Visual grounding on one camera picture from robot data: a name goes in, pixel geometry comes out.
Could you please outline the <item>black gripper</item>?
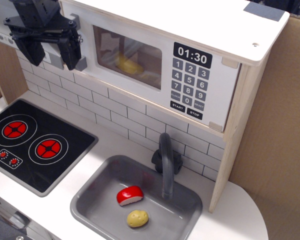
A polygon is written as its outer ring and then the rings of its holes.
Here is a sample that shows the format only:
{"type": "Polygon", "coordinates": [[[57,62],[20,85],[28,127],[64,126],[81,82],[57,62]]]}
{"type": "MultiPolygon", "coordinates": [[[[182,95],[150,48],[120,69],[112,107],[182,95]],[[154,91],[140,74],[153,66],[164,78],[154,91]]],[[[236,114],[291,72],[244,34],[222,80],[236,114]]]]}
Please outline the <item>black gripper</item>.
{"type": "Polygon", "coordinates": [[[57,44],[69,70],[81,59],[77,22],[61,14],[57,0],[12,0],[18,15],[6,17],[10,35],[28,61],[39,66],[45,57],[42,43],[57,44]]]}

